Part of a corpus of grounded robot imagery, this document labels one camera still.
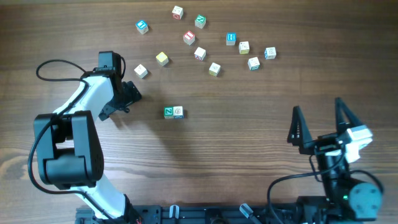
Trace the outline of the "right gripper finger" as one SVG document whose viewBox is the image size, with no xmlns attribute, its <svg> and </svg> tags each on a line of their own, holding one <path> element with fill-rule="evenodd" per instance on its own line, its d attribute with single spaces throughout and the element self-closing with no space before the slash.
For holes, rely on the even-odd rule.
<svg viewBox="0 0 398 224">
<path fill-rule="evenodd" d="M 347 107 L 341 98 L 335 98 L 335 121 L 338 134 L 349 128 L 362 126 L 363 122 Z"/>
<path fill-rule="evenodd" d="M 304 115 L 299 106 L 294 106 L 292 110 L 292 121 L 287 136 L 287 142 L 293 146 L 305 146 L 313 141 Z"/>
</svg>

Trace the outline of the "green Z letter block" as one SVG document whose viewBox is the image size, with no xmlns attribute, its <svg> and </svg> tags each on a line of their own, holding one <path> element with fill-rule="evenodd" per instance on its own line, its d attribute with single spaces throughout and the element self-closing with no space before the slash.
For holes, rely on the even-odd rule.
<svg viewBox="0 0 398 224">
<path fill-rule="evenodd" d="M 173 106 L 164 108 L 164 118 L 165 119 L 173 119 L 174 118 L 174 108 Z"/>
</svg>

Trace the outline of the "blue sided picture block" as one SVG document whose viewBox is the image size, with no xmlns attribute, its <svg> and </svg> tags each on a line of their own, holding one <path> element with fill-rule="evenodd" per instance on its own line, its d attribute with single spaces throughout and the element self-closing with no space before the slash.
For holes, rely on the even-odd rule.
<svg viewBox="0 0 398 224">
<path fill-rule="evenodd" d="M 184 118 L 183 106 L 174 106 L 173 107 L 173 117 L 174 117 L 174 119 Z"/>
</svg>

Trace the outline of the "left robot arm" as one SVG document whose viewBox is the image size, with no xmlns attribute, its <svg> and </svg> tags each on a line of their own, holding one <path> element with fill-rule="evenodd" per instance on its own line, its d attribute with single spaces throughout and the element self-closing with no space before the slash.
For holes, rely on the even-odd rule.
<svg viewBox="0 0 398 224">
<path fill-rule="evenodd" d="M 83 71 L 80 86 L 53 113 L 34 119 L 35 141 L 27 171 L 32 184 L 52 195 L 75 194 L 98 223 L 142 223 L 128 197 L 104 174 L 104 155 L 95 127 L 115 111 L 129 112 L 142 96 L 123 81 L 126 63 L 113 51 L 100 52 L 98 66 Z"/>
</svg>

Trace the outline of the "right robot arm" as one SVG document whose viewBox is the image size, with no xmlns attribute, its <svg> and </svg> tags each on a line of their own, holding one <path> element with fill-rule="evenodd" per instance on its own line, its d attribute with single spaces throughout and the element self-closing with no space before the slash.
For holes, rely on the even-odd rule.
<svg viewBox="0 0 398 224">
<path fill-rule="evenodd" d="M 313 139 L 299 106 L 292 110 L 287 142 L 299 153 L 315 157 L 317 166 L 308 173 L 321 182 L 324 196 L 303 196 L 296 202 L 294 218 L 300 223 L 363 223 L 376 220 L 384 187 L 372 174 L 373 182 L 355 179 L 349 165 L 361 149 L 373 140 L 371 130 L 358 119 L 341 98 L 335 100 L 334 133 Z"/>
</svg>

